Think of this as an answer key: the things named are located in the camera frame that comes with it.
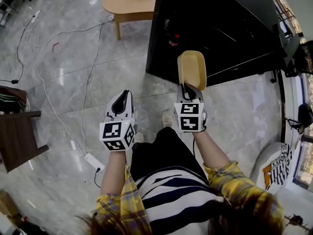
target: black skirt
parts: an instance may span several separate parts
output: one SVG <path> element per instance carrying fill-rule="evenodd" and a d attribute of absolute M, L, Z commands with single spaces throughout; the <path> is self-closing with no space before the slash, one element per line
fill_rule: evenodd
<path fill-rule="evenodd" d="M 134 144 L 131 175 L 135 181 L 171 166 L 184 167 L 207 180 L 196 158 L 170 127 L 160 130 L 153 143 Z"/>

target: power cord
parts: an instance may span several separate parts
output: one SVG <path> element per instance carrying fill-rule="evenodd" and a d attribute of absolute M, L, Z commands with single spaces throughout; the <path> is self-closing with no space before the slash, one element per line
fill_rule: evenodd
<path fill-rule="evenodd" d="M 195 142 L 196 142 L 196 140 L 195 140 L 195 138 L 194 138 L 194 141 L 193 141 L 193 143 L 192 143 L 192 151 L 193 151 L 193 153 L 194 153 L 194 157 L 196 158 L 196 154 L 195 154 Z"/>
<path fill-rule="evenodd" d="M 97 169 L 96 173 L 94 174 L 94 180 L 93 180 L 94 183 L 95 183 L 95 185 L 98 186 L 99 188 L 101 188 L 101 187 L 100 187 L 99 185 L 97 185 L 97 183 L 96 183 L 96 176 L 97 176 L 97 173 L 98 173 L 100 170 L 101 170 L 100 168 Z"/>
<path fill-rule="evenodd" d="M 103 25 L 103 24 L 106 24 L 106 23 L 108 23 L 108 22 L 111 22 L 111 21 L 112 21 L 112 20 L 109 19 L 109 20 L 106 21 L 106 22 L 102 22 L 102 23 L 100 23 L 100 24 L 96 24 L 96 25 L 91 26 L 91 27 L 86 28 L 86 29 L 78 29 L 78 30 L 70 30 L 70 31 L 61 31 L 61 32 L 59 32 L 58 34 L 54 35 L 52 38 L 50 38 L 50 39 L 49 39 L 47 42 L 45 42 L 43 45 L 37 45 L 38 31 L 36 30 L 37 33 L 36 33 L 36 39 L 35 39 L 35 47 L 43 47 L 43 46 L 45 46 L 48 42 L 50 42 L 53 38 L 55 38 L 56 36 L 60 35 L 61 33 L 70 33 L 70 32 L 77 32 L 77 31 L 87 31 L 87 30 L 89 30 L 89 29 L 95 28 L 95 27 L 97 27 L 97 26 L 100 25 L 99 35 L 98 35 L 98 39 L 97 39 L 97 41 L 99 41 L 102 25 Z M 89 78 L 90 78 L 90 74 L 91 74 L 91 72 L 92 72 L 92 69 L 93 69 L 93 66 L 94 66 L 94 62 L 95 62 L 95 60 L 96 60 L 96 58 L 97 58 L 97 56 L 98 56 L 99 45 L 97 45 L 97 54 L 96 54 L 96 56 L 95 56 L 95 58 L 94 58 L 94 60 L 93 60 L 93 62 L 92 62 L 92 66 L 91 66 L 90 72 L 89 72 L 88 77 L 87 77 L 87 80 L 86 80 L 86 90 L 85 90 L 85 96 L 84 96 L 84 100 L 83 100 L 83 110 L 82 110 L 82 117 L 81 117 L 81 130 L 82 130 L 82 134 L 83 134 L 83 138 L 84 138 L 83 147 L 81 147 L 81 146 L 79 145 L 79 143 L 76 141 L 76 139 L 73 137 L 73 135 L 69 132 L 69 130 L 67 129 L 67 127 L 65 126 L 65 124 L 61 121 L 61 119 L 60 119 L 60 118 L 58 117 L 58 115 L 56 114 L 56 111 L 54 110 L 54 107 L 53 107 L 53 105 L 52 105 L 52 103 L 51 103 L 51 101 L 50 101 L 50 99 L 49 99 L 49 96 L 48 96 L 48 94 L 47 94 L 47 92 L 46 92 L 45 81 L 40 77 L 39 72 L 38 72 L 38 69 L 36 68 L 36 65 L 35 65 L 35 57 L 34 57 L 34 54 L 33 54 L 33 49 L 32 49 L 32 47 L 31 47 L 30 45 L 28 45 L 28 46 L 29 46 L 30 49 L 31 49 L 31 54 L 32 54 L 32 57 L 33 57 L 33 62 L 34 62 L 34 68 L 35 68 L 35 70 L 36 70 L 36 72 L 37 72 L 38 77 L 39 77 L 39 78 L 42 80 L 42 82 L 43 82 L 45 95 L 46 95 L 46 97 L 47 97 L 47 99 L 48 99 L 48 102 L 49 102 L 49 104 L 50 104 L 50 106 L 51 106 L 53 112 L 54 112 L 54 115 L 55 115 L 56 118 L 59 120 L 59 122 L 64 126 L 66 132 L 67 132 L 67 133 L 70 135 L 70 137 L 78 144 L 79 148 L 80 148 L 80 149 L 84 152 L 84 154 L 86 155 L 86 154 L 87 154 L 87 151 L 86 151 L 86 148 L 85 148 L 85 141 L 86 141 L 86 138 L 85 138 L 85 133 L 84 133 L 84 129 L 83 129 L 83 114 L 84 114 L 84 108 L 85 108 L 85 99 L 86 99 L 86 94 L 87 94 L 88 80 L 89 80 Z"/>
<path fill-rule="evenodd" d="M 23 76 L 23 71 L 24 71 L 24 64 L 21 62 L 21 60 L 20 60 L 20 58 L 19 58 L 19 47 L 20 47 L 20 44 L 21 44 L 21 41 L 22 41 L 22 38 L 23 38 L 23 36 L 24 36 L 24 33 L 25 33 L 26 29 L 27 29 L 27 27 L 29 26 L 31 20 L 32 20 L 34 17 L 35 17 L 35 15 L 33 15 L 33 16 L 30 18 L 29 22 L 28 22 L 27 25 L 24 27 L 23 32 L 22 32 L 22 35 L 21 35 L 20 40 L 19 40 L 19 44 L 18 44 L 18 46 L 17 46 L 17 48 L 16 48 L 16 57 L 17 57 L 19 63 L 21 64 L 21 66 L 22 66 L 22 72 L 21 72 L 20 78 L 19 78 L 19 79 L 13 79 L 13 80 L 11 80 L 11 81 L 0 79 L 0 81 L 9 82 L 9 83 L 12 83 L 12 84 L 17 84 L 17 83 L 20 81 L 20 79 L 22 78 L 22 76 Z"/>

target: tiled floor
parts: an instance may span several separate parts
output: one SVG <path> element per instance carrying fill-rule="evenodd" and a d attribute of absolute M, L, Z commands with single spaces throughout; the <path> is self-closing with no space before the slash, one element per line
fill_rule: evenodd
<path fill-rule="evenodd" d="M 5 29 L 0 29 L 0 79 L 19 77 L 16 47 L 23 27 L 38 9 L 38 22 L 26 30 L 20 47 L 19 56 L 25 68 L 16 87 L 27 91 L 32 110 L 42 111 L 42 117 L 34 121 L 36 139 L 38 145 L 47 143 L 50 150 L 8 175 L 0 174 L 0 188 L 10 193 L 24 215 L 51 235 L 76 235 L 82 228 L 74 216 L 89 213 L 99 195 L 93 183 L 95 171 L 84 160 L 82 150 L 73 150 L 72 138 L 54 116 L 33 67 L 27 38 L 31 33 L 29 44 L 34 49 L 36 67 L 45 80 L 56 113 L 77 140 L 79 149 L 83 146 L 80 118 L 85 82 L 95 57 L 99 26 L 86 32 L 63 33 L 42 48 L 34 48 L 36 30 L 38 43 L 42 44 L 59 31 L 88 28 L 106 21 L 110 14 L 102 9 L 101 0 L 25 2 L 19 14 L 10 18 Z M 150 21 L 123 23 L 122 40 L 117 41 L 113 23 L 102 27 L 99 55 L 88 84 L 83 127 L 87 151 L 104 164 L 108 153 L 98 140 L 98 126 L 113 95 L 123 89 L 133 92 L 138 130 L 147 141 L 153 141 L 162 127 L 162 111 L 173 110 L 176 85 L 145 73 L 150 28 Z M 52 52 L 52 45 L 57 42 Z M 209 134 L 232 159 L 239 161 L 247 176 L 259 152 L 280 136 L 279 90 L 269 79 L 268 73 L 255 75 L 203 92 Z M 181 138 L 192 147 L 191 134 L 181 134 Z M 197 159 L 201 161 L 198 151 Z"/>

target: white cable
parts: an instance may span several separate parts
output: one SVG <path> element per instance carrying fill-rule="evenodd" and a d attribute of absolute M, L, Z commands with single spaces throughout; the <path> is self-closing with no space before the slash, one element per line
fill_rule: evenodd
<path fill-rule="evenodd" d="M 71 33 L 71 32 L 77 32 L 77 31 L 87 31 L 87 30 L 89 30 L 89 29 L 92 29 L 92 28 L 95 28 L 95 27 L 97 27 L 97 26 L 99 26 L 99 25 L 102 25 L 102 24 L 104 24 L 104 23 L 107 23 L 107 22 L 110 22 L 110 21 L 106 21 L 106 22 L 102 22 L 102 23 L 98 23 L 98 24 L 96 24 L 96 25 L 94 25 L 94 26 L 91 26 L 91 27 L 89 27 L 89 28 L 87 28 L 87 29 L 76 29 L 76 30 L 67 30 L 67 31 L 61 31 L 61 32 L 59 32 L 58 34 L 56 34 L 56 35 L 54 35 L 53 37 L 51 37 L 47 42 L 45 42 L 43 45 L 37 45 L 37 37 L 38 37 L 38 35 L 36 36 L 36 43 L 35 43 L 35 47 L 42 47 L 42 46 L 45 46 L 47 43 L 49 43 L 53 38 L 55 38 L 56 36 L 58 36 L 58 35 L 60 35 L 60 34 L 62 34 L 62 33 Z"/>
<path fill-rule="evenodd" d="M 37 33 L 36 33 L 36 39 L 35 39 L 35 47 L 43 47 L 43 46 L 45 46 L 47 43 L 49 43 L 53 38 L 55 38 L 56 36 L 60 35 L 61 33 L 70 33 L 70 32 L 77 32 L 77 31 L 87 31 L 87 30 L 89 30 L 89 29 L 95 28 L 95 27 L 97 27 L 97 26 L 100 25 L 99 35 L 98 35 L 98 39 L 97 39 L 97 53 L 96 53 L 96 56 L 94 57 L 94 60 L 93 60 L 92 65 L 91 65 L 91 69 L 90 69 L 89 74 L 88 74 L 88 76 L 87 76 L 86 87 L 85 87 L 85 95 L 84 95 L 84 100 L 83 100 L 82 117 L 81 117 L 81 130 L 82 130 L 82 134 L 83 134 L 83 148 L 79 145 L 79 143 L 76 141 L 76 139 L 73 137 L 73 135 L 69 132 L 69 130 L 67 129 L 67 127 L 65 126 L 65 124 L 64 124 L 64 123 L 61 121 L 61 119 L 58 117 L 58 115 L 57 115 L 57 113 L 56 113 L 56 111 L 55 111 L 55 109 L 54 109 L 54 107 L 53 107 L 53 105 L 52 105 L 52 103 L 51 103 L 51 101 L 50 101 L 50 98 L 49 98 L 49 96 L 48 96 L 48 94 L 47 94 L 47 92 L 46 92 L 46 89 L 45 89 L 45 81 L 40 77 L 39 72 L 38 72 L 38 70 L 37 70 L 37 68 L 36 68 L 35 57 L 34 57 L 34 54 L 33 54 L 33 49 L 32 49 L 32 47 L 31 47 L 30 45 L 28 45 L 28 46 L 30 47 L 30 49 L 31 49 L 31 54 L 32 54 L 32 57 L 33 57 L 33 62 L 34 62 L 34 68 L 35 68 L 35 70 L 36 70 L 36 72 L 37 72 L 38 77 L 42 80 L 42 82 L 43 82 L 43 84 L 44 84 L 45 95 L 46 95 L 46 97 L 47 97 L 47 99 L 48 99 L 48 101 L 49 101 L 49 104 L 50 104 L 50 106 L 51 106 L 51 108 L 52 108 L 52 110 L 53 110 L 53 112 L 54 112 L 55 117 L 56 117 L 56 118 L 60 121 L 60 123 L 64 126 L 65 130 L 67 131 L 67 133 L 68 133 L 68 134 L 71 136 L 71 138 L 78 144 L 78 146 L 79 146 L 80 149 L 84 152 L 85 155 L 87 154 L 87 151 L 86 151 L 86 147 L 85 147 L 86 138 L 85 138 L 85 133 L 84 133 L 84 129 L 83 129 L 83 115 L 84 115 L 86 94 L 87 94 L 87 89 L 88 89 L 88 81 L 89 81 L 89 78 L 90 78 L 90 75 L 91 75 L 91 72 L 92 72 L 92 69 L 93 69 L 93 66 L 94 66 L 94 62 L 95 62 L 95 60 L 97 59 L 97 56 L 98 56 L 98 53 L 99 53 L 99 44 L 98 44 L 98 42 L 99 42 L 99 39 L 100 39 L 100 34 L 101 34 L 102 25 L 103 25 L 103 24 L 106 24 L 106 23 L 108 23 L 108 22 L 111 22 L 111 21 L 112 21 L 112 20 L 109 19 L 109 21 L 102 22 L 102 23 L 100 23 L 100 24 L 91 26 L 91 27 L 89 27 L 89 28 L 87 28 L 87 29 L 78 29 L 78 30 L 61 31 L 61 32 L 59 32 L 58 34 L 56 34 L 55 36 L 53 36 L 52 38 L 50 38 L 50 39 L 49 39 L 46 43 L 44 43 L 43 45 L 36 45 L 36 44 L 37 44 L 37 40 L 38 40 L 38 30 L 35 29 L 35 27 L 33 27 L 33 29 L 31 30 L 31 32 L 30 32 L 30 34 L 29 34 L 29 35 L 31 35 L 32 31 L 35 29 L 35 30 L 37 31 Z"/>
<path fill-rule="evenodd" d="M 86 99 L 86 94 L 87 94 L 87 88 L 88 88 L 88 80 L 90 78 L 90 74 L 92 72 L 92 68 L 93 68 L 93 65 L 94 65 L 94 62 L 96 61 L 97 59 L 97 56 L 98 56 L 98 53 L 99 53 L 99 39 L 100 39 L 100 34 L 101 34 L 101 28 L 102 28 L 102 24 L 104 23 L 107 23 L 107 22 L 103 22 L 101 23 L 100 25 L 100 29 L 99 29 L 99 36 L 98 36 L 98 39 L 97 39 L 97 53 L 96 53 L 96 56 L 94 57 L 94 60 L 92 62 L 92 66 L 91 66 L 91 69 L 89 71 L 89 74 L 88 74 L 88 77 L 87 77 L 87 80 L 86 80 L 86 87 L 85 87 L 85 95 L 84 95 L 84 100 L 83 100 L 83 109 L 82 109 L 82 118 L 81 118 L 81 121 L 80 121 L 80 126 L 82 128 L 82 133 L 83 133 L 83 138 L 84 138 L 84 141 L 83 141 L 83 149 L 85 151 L 85 153 L 87 153 L 86 151 L 86 147 L 85 147 L 85 133 L 84 133 L 84 129 L 83 129 L 83 116 L 84 116 L 84 108 L 85 108 L 85 99 Z"/>
<path fill-rule="evenodd" d="M 56 118 L 58 119 L 58 121 L 60 121 L 60 123 L 64 126 L 65 130 L 66 130 L 67 133 L 71 136 L 71 138 L 72 138 L 72 139 L 78 144 L 78 146 L 81 148 L 81 146 L 79 145 L 79 143 L 78 143 L 78 142 L 76 141 L 76 139 L 72 136 L 72 134 L 68 131 L 68 129 L 67 129 L 67 127 L 65 126 L 65 124 L 62 122 L 62 120 L 60 120 L 60 118 L 58 117 L 57 113 L 55 112 L 55 109 L 54 109 L 54 107 L 53 107 L 53 105 L 52 105 L 52 103 L 51 103 L 51 101 L 50 101 L 50 98 L 49 98 L 49 96 L 48 96 L 48 93 L 47 93 L 47 91 L 46 91 L 46 89 L 45 89 L 45 81 L 40 77 L 39 72 L 38 72 L 38 70 L 37 70 L 37 67 L 36 67 L 36 64 L 35 64 L 35 57 L 34 57 L 34 53 L 33 53 L 33 48 L 32 48 L 30 45 L 28 45 L 28 46 L 30 47 L 31 55 L 32 55 L 32 57 L 33 57 L 34 68 L 35 68 L 35 70 L 36 70 L 36 72 L 37 72 L 38 77 L 40 78 L 40 80 L 41 80 L 41 81 L 43 82 L 43 84 L 44 84 L 45 95 L 46 95 L 46 97 L 47 97 L 47 99 L 48 99 L 48 101 L 49 101 L 49 104 L 50 104 L 50 106 L 51 106 L 53 112 L 54 112 L 54 115 L 56 116 Z"/>

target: foot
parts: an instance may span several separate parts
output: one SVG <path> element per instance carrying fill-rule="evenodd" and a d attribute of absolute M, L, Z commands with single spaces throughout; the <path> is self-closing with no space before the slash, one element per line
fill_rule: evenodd
<path fill-rule="evenodd" d="M 144 142 L 145 142 L 144 137 L 143 137 L 143 134 L 142 134 L 141 132 L 137 132 L 137 133 L 135 134 L 134 142 L 135 142 L 135 143 L 144 143 Z"/>
<path fill-rule="evenodd" d="M 163 127 L 171 127 L 172 128 L 172 115 L 170 111 L 163 112 L 162 115 Z"/>

